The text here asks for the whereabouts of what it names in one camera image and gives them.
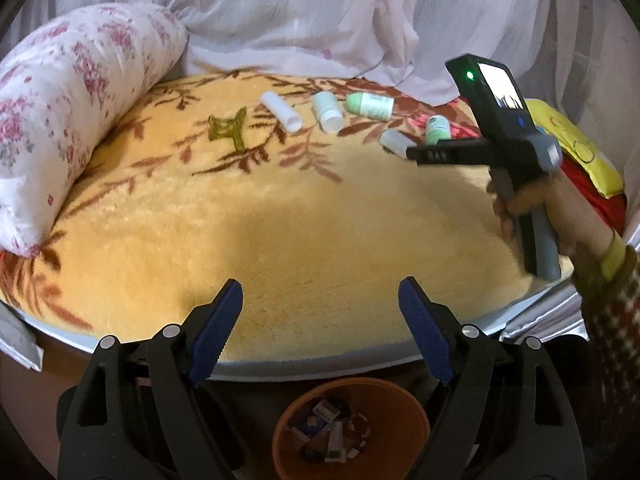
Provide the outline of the patterned sweater forearm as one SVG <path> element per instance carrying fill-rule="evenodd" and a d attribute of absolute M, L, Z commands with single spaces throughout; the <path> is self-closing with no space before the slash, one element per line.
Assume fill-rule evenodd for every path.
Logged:
<path fill-rule="evenodd" d="M 604 403 L 605 447 L 616 460 L 639 454 L 639 255 L 616 234 L 600 258 L 573 275 L 582 296 Z"/>

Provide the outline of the person's right hand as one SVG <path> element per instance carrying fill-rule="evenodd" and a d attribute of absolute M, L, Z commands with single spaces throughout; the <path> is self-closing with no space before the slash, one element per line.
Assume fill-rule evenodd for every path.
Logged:
<path fill-rule="evenodd" d="M 544 208 L 558 239 L 559 253 L 570 258 L 575 268 L 579 263 L 590 263 L 604 257 L 614 240 L 615 231 L 562 172 L 523 185 L 506 202 L 499 195 L 494 181 L 488 183 L 486 191 L 495 196 L 492 208 L 505 240 L 513 237 L 514 221 L 518 217 L 535 208 Z"/>

